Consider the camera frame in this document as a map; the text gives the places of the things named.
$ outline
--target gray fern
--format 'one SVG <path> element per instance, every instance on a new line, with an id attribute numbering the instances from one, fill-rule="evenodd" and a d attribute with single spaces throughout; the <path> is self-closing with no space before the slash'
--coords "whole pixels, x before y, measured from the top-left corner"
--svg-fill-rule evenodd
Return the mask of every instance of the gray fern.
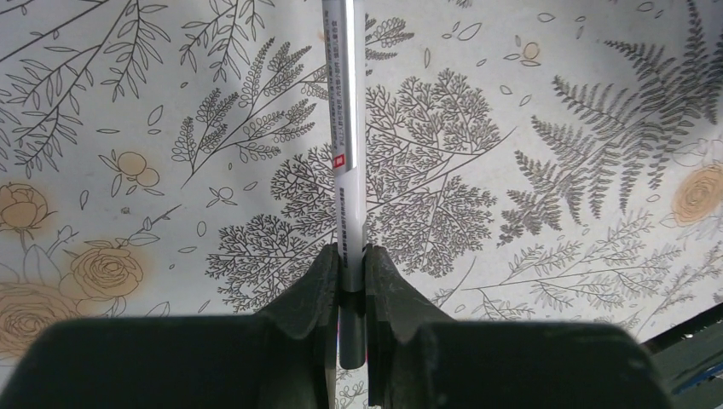
<path id="1" fill-rule="evenodd" d="M 542 162 L 522 151 L 515 155 L 531 192 L 508 191 L 515 203 L 503 210 L 498 246 L 537 235 L 544 226 L 560 230 L 563 213 L 582 224 L 587 201 L 596 219 L 616 190 L 618 208 L 627 211 L 634 189 L 647 179 L 661 186 L 670 155 L 689 135 L 695 121 L 715 123 L 723 85 L 723 41 L 711 57 L 695 2 L 688 0 L 689 37 L 682 60 L 666 56 L 663 46 L 607 41 L 632 61 L 636 91 L 610 85 L 574 85 L 556 76 L 553 88 L 581 126 L 558 125 L 532 118 L 535 133 L 555 159 Z"/>

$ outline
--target pen barrel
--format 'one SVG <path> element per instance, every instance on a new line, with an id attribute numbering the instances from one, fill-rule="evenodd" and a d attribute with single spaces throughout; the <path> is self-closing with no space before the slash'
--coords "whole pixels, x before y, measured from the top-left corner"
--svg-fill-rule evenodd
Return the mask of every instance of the pen barrel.
<path id="1" fill-rule="evenodd" d="M 365 15 L 362 0 L 323 0 L 341 288 L 362 291 L 367 244 Z"/>
<path id="2" fill-rule="evenodd" d="M 339 365 L 357 369 L 367 361 L 367 322 L 364 291 L 339 292 L 338 353 Z"/>

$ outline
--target fern leaf illustration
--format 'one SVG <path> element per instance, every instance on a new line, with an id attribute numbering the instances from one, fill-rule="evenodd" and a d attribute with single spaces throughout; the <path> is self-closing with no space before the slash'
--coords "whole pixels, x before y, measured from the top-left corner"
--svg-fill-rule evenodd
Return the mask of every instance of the fern leaf illustration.
<path id="1" fill-rule="evenodd" d="M 672 80 L 681 69 L 675 57 L 664 58 L 664 46 L 645 43 L 605 41 L 605 45 L 619 51 L 633 62 L 640 85 L 641 112 L 653 112 L 663 107 L 671 95 Z"/>

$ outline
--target flower illustration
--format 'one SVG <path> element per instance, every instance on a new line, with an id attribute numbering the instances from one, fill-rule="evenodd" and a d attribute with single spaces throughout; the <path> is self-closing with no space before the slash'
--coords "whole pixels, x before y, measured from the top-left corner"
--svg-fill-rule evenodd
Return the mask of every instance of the flower illustration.
<path id="1" fill-rule="evenodd" d="M 123 152 L 116 155 L 115 150 L 112 150 L 110 158 L 103 155 L 98 157 L 108 168 L 118 172 L 111 185 L 111 197 L 115 197 L 120 192 L 124 178 L 132 183 L 126 189 L 126 195 L 133 194 L 140 186 L 143 191 L 153 196 L 164 196 L 162 192 L 151 188 L 159 184 L 160 175 L 157 170 L 148 166 L 148 161 L 140 153 Z"/>
<path id="2" fill-rule="evenodd" d="M 0 283 L 0 359 L 20 358 L 45 328 L 78 316 L 55 288 Z"/>
<path id="3" fill-rule="evenodd" d="M 143 270 L 130 251 L 112 247 L 93 248 L 71 263 L 71 273 L 61 281 L 61 293 L 76 300 L 78 311 L 92 310 L 92 302 L 107 302 L 130 294 L 143 280 Z"/>
<path id="4" fill-rule="evenodd" d="M 723 141 L 721 139 L 706 140 L 703 138 L 679 147 L 673 152 L 676 164 L 685 167 L 697 167 L 723 162 Z"/>
<path id="5" fill-rule="evenodd" d="M 706 217 L 723 199 L 723 165 L 711 164 L 691 173 L 673 199 L 673 217 L 688 226 Z"/>
<path id="6" fill-rule="evenodd" d="M 0 187 L 0 231 L 38 228 L 48 215 L 48 203 L 34 187 L 19 183 Z"/>
<path id="7" fill-rule="evenodd" d="M 504 57 L 505 60 L 519 60 L 523 66 L 540 66 L 537 57 L 540 55 L 540 45 L 534 41 L 528 42 L 522 46 L 522 38 L 515 36 L 515 45 L 522 49 L 520 53 L 512 53 Z"/>

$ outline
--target orange flower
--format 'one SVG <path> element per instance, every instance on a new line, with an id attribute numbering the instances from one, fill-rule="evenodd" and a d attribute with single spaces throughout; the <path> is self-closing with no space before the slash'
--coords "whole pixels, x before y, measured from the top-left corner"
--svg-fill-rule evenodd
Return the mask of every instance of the orange flower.
<path id="1" fill-rule="evenodd" d="M 712 164 L 686 177 L 673 198 L 673 217 L 688 226 L 709 215 L 723 199 L 723 166 Z"/>
<path id="2" fill-rule="evenodd" d="M 61 293 L 76 300 L 108 300 L 130 294 L 143 279 L 143 270 L 130 251 L 94 248 L 72 261 L 61 281 Z"/>
<path id="3" fill-rule="evenodd" d="M 0 358 L 20 358 L 45 328 L 77 317 L 72 300 L 55 288 L 0 283 Z"/>
<path id="4" fill-rule="evenodd" d="M 48 203 L 34 187 L 12 183 L 0 187 L 0 231 L 37 228 L 48 214 Z"/>

